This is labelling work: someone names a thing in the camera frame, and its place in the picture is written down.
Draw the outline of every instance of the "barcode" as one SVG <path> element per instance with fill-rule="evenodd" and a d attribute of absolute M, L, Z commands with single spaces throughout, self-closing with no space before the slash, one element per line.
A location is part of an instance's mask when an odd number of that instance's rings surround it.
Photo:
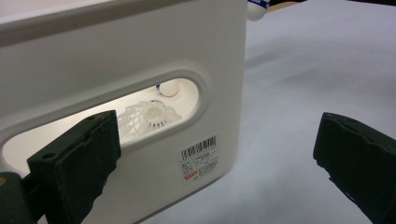
<path fill-rule="evenodd" d="M 183 161 L 185 161 L 188 158 L 200 154 L 215 146 L 216 146 L 216 136 L 209 137 L 206 140 L 181 151 L 181 158 Z"/>

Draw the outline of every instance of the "dark green clamp jaw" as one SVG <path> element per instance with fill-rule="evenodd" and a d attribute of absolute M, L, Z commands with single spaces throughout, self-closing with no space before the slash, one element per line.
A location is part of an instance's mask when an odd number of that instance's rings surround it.
<path fill-rule="evenodd" d="M 81 223 L 120 154 L 115 111 L 82 120 L 27 160 L 24 179 L 0 174 L 0 223 Z"/>
<path fill-rule="evenodd" d="M 314 159 L 374 224 L 396 223 L 396 140 L 357 120 L 324 113 Z"/>

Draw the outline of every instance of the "rounded opening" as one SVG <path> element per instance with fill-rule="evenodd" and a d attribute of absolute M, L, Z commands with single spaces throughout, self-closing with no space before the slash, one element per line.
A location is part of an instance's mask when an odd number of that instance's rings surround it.
<path fill-rule="evenodd" d="M 149 88 L 122 96 L 116 100 L 84 110 L 75 115 L 58 119 L 33 130 L 20 133 L 8 140 L 3 147 L 3 157 L 7 164 L 22 174 L 28 174 L 26 160 L 38 150 L 69 130 L 78 122 L 94 120 L 94 114 L 107 110 L 116 110 L 118 115 L 120 142 L 126 144 L 150 132 L 160 132 L 167 125 L 186 118 L 195 108 L 199 99 L 197 86 L 186 78 L 172 79 L 177 86 L 177 93 L 167 96 L 167 92 L 157 90 L 153 83 Z M 150 103 L 162 106 L 151 108 L 143 118 L 143 106 Z M 50 160 L 55 155 L 46 154 L 43 160 Z"/>

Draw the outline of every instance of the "white tabletop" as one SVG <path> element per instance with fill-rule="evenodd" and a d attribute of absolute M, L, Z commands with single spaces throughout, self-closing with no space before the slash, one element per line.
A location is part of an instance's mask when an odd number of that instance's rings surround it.
<path fill-rule="evenodd" d="M 323 112 L 396 138 L 396 7 L 311 0 L 248 22 L 233 169 L 144 223 L 371 223 L 312 157 Z"/>

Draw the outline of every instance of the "label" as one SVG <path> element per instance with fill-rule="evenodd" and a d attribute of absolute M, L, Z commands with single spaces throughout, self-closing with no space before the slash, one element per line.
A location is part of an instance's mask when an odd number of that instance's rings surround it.
<path fill-rule="evenodd" d="M 215 135 L 177 153 L 183 179 L 188 183 L 212 173 L 219 162 Z"/>

